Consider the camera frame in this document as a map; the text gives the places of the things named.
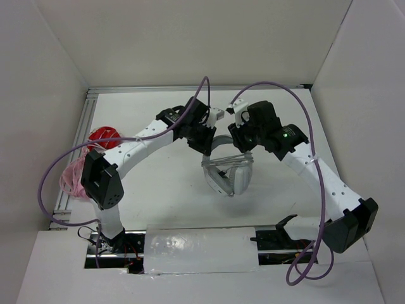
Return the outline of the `white grey headphones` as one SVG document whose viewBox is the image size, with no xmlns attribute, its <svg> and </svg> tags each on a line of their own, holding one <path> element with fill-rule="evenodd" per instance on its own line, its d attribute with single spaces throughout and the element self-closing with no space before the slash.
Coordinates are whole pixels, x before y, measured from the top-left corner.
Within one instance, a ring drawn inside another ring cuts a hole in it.
<svg viewBox="0 0 405 304">
<path fill-rule="evenodd" d="M 211 189 L 233 197 L 243 194 L 252 179 L 254 158 L 250 151 L 221 158 L 202 156 L 204 178 Z"/>
</svg>

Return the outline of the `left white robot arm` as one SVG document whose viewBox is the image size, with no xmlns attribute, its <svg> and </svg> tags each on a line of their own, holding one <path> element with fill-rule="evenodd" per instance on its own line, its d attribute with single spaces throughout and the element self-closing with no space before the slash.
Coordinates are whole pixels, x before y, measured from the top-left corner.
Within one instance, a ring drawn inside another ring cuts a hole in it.
<svg viewBox="0 0 405 304">
<path fill-rule="evenodd" d="M 125 245 L 125 228 L 118 203 L 124 197 L 123 178 L 142 160 L 157 150 L 185 138 L 193 150 L 208 156 L 216 132 L 215 124 L 224 117 L 196 98 L 186 105 L 167 108 L 141 132 L 104 152 L 91 151 L 85 157 L 81 184 L 94 205 L 100 223 L 103 246 L 116 253 Z"/>
</svg>

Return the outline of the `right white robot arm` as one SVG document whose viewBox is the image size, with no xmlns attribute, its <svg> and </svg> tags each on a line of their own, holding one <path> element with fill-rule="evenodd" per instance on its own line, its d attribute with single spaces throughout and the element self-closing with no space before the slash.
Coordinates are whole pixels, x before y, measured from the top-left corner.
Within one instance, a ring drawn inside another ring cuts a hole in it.
<svg viewBox="0 0 405 304">
<path fill-rule="evenodd" d="M 228 126 L 234 145 L 241 152 L 256 146 L 274 154 L 296 172 L 316 194 L 325 194 L 327 221 L 322 240 L 335 253 L 343 253 L 367 234 L 378 205 L 351 190 L 311 150 L 305 133 L 296 125 L 282 125 L 268 101 L 249 104 L 241 99 L 228 105 L 235 122 Z"/>
</svg>

